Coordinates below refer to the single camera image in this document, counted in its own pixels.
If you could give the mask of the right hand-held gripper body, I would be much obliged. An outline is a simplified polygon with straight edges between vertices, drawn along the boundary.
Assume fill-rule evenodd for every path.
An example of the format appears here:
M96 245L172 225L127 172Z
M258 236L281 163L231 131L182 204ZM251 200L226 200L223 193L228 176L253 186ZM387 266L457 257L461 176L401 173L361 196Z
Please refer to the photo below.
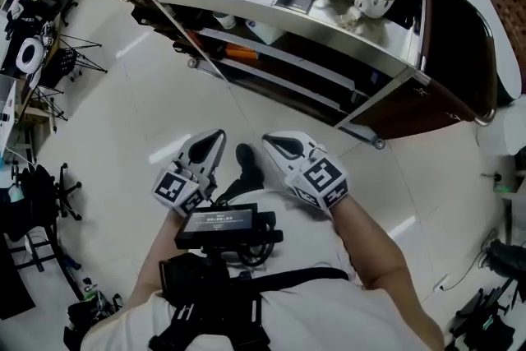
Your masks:
M316 147L285 177L293 194L320 210L329 210L348 195L348 172L334 156Z

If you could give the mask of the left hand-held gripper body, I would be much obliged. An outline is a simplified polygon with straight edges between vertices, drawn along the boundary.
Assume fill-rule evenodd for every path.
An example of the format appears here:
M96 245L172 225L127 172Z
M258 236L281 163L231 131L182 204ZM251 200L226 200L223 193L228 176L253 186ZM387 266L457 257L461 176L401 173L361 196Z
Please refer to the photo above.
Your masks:
M152 196L170 210L188 216L203 201L210 201L216 188L214 173L205 175L175 160L160 172Z

